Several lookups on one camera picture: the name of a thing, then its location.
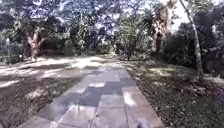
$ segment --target paving slab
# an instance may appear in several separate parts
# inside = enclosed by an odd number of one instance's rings
[[[128,128],[125,109],[99,107],[92,128]]]
[[[99,107],[124,107],[124,99],[119,95],[102,95]]]
[[[82,128],[90,128],[95,112],[96,107],[73,105],[60,119],[59,123]]]
[[[83,78],[78,84],[19,128],[164,127],[118,60],[112,59],[91,72],[89,69],[81,72]]]
[[[125,108],[129,128],[162,128],[160,118],[152,107]]]

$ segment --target dirt ground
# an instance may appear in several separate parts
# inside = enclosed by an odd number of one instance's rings
[[[0,66],[0,123],[18,127],[102,63],[100,57],[43,58]]]
[[[123,61],[167,128],[224,128],[224,82],[157,60]]]

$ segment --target tree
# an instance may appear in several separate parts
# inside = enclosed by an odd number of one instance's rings
[[[200,49],[200,43],[199,43],[199,38],[198,38],[198,32],[196,29],[196,25],[193,19],[193,16],[191,15],[190,11],[188,8],[184,5],[183,1],[180,0],[181,5],[185,9],[188,19],[190,21],[190,24],[192,26],[192,29],[194,31],[194,45],[195,45],[195,55],[196,55],[196,63],[197,63],[197,69],[198,69],[198,76],[199,79],[203,79],[203,66],[202,66],[202,61],[201,61],[201,49]]]

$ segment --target grass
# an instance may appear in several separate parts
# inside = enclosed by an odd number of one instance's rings
[[[167,128],[223,128],[224,89],[196,71],[157,60],[124,61]]]

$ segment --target paved path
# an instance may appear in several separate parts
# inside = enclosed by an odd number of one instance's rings
[[[164,128],[119,61],[86,75],[19,128]]]

